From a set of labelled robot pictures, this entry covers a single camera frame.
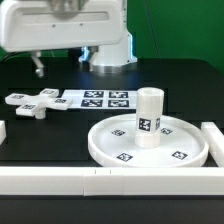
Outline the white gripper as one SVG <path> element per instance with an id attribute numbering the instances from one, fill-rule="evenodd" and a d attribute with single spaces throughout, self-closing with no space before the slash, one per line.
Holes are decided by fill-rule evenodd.
<path id="1" fill-rule="evenodd" d="M 33 51 L 36 74 L 44 77 L 41 50 L 119 42 L 126 30 L 126 0 L 3 0 L 0 47 Z"/>

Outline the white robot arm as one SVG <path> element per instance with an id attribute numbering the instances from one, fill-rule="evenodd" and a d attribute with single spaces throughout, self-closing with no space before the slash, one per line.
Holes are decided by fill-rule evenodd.
<path id="1" fill-rule="evenodd" d="M 40 77 L 44 50 L 80 48 L 79 62 L 98 73 L 117 73 L 137 62 L 127 0 L 2 0 L 0 48 L 29 52 Z"/>

